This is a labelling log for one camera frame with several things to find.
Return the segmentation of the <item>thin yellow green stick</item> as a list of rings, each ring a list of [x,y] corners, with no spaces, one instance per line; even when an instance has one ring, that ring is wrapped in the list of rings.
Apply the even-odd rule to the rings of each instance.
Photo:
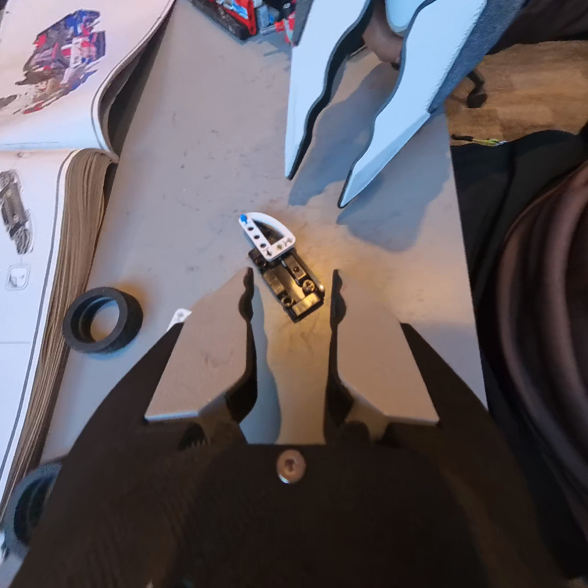
[[[503,141],[503,140],[496,139],[496,138],[482,139],[482,138],[477,138],[477,137],[474,137],[471,135],[451,134],[450,138],[453,142],[471,143],[471,144],[475,144],[475,145],[489,146],[489,147],[500,146],[500,145],[507,143],[507,141]]]

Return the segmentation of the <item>grey desk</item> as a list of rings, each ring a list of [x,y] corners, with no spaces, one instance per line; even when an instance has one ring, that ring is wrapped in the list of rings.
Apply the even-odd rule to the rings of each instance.
[[[241,45],[188,2],[176,3],[128,130],[89,279],[90,288],[133,294],[143,326],[120,352],[70,354],[43,460],[70,450],[177,309],[249,266],[238,218],[251,211],[295,234],[327,296],[293,323],[254,273],[259,393],[242,423],[248,441],[322,441],[334,269],[412,325],[485,403],[445,115],[339,209],[350,164],[396,73],[372,54],[348,63],[290,182],[289,66],[281,36]]]

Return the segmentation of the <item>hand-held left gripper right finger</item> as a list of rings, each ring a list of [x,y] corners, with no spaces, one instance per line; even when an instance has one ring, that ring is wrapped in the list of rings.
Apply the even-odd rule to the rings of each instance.
[[[334,270],[326,427],[360,423],[435,427],[439,415],[400,320],[358,282]]]

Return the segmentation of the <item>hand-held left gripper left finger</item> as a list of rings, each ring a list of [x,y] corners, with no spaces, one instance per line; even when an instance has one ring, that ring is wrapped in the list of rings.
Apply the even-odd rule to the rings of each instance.
[[[146,409],[148,422],[219,415],[239,424],[252,411],[253,295],[253,270],[243,268],[191,307]]]

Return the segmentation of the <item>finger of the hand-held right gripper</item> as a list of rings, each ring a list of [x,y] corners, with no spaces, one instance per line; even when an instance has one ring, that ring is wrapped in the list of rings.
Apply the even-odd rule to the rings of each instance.
[[[329,103],[334,78],[371,18],[371,1],[297,1],[292,36],[285,177],[292,180]]]
[[[363,191],[429,119],[433,99],[485,6],[486,1],[430,1],[415,12],[403,41],[397,84],[349,172],[339,208]]]

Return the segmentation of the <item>open instruction booklet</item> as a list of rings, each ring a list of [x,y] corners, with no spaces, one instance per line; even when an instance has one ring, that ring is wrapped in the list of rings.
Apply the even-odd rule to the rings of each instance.
[[[112,104],[173,1],[7,1],[1,10],[1,510],[35,467],[121,147]]]

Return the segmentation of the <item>black patterned toy beam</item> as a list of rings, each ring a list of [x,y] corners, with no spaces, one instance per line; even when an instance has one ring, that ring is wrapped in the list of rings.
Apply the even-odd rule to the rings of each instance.
[[[273,261],[265,259],[255,248],[247,255],[292,322],[299,322],[324,303],[324,285],[295,248]]]

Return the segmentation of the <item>person's right hand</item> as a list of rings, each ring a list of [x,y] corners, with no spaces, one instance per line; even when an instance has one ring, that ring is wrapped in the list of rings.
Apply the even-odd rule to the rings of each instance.
[[[371,18],[363,34],[364,43],[379,60],[398,70],[403,39],[393,32],[387,21],[385,1],[373,1],[371,7]]]

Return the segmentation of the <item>red toy car model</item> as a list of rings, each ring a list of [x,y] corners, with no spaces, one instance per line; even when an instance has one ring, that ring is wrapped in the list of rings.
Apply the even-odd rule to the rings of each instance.
[[[236,39],[284,33],[291,41],[295,27],[296,1],[191,1]]]

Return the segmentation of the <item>black toy tire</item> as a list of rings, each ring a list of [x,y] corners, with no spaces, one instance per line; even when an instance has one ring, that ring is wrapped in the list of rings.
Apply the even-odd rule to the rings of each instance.
[[[92,336],[94,317],[106,305],[118,308],[118,319],[112,331],[101,339]],[[69,306],[62,324],[62,334],[69,349],[85,355],[107,355],[126,347],[139,333],[143,310],[132,295],[110,287],[88,290]]]
[[[15,486],[1,523],[8,553],[24,559],[29,552],[32,535],[40,524],[61,469],[61,460],[45,463]]]

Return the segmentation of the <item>black office chair base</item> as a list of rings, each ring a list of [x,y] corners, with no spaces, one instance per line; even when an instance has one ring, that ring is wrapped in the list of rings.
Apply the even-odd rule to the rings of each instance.
[[[488,99],[485,80],[477,70],[471,71],[467,78],[473,84],[473,88],[467,95],[466,106],[468,109],[480,109]]]

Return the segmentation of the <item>person's brown shirt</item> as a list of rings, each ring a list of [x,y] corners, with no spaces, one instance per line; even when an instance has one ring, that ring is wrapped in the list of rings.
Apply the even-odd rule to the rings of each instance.
[[[512,225],[497,267],[496,315],[526,416],[587,484],[587,164]]]

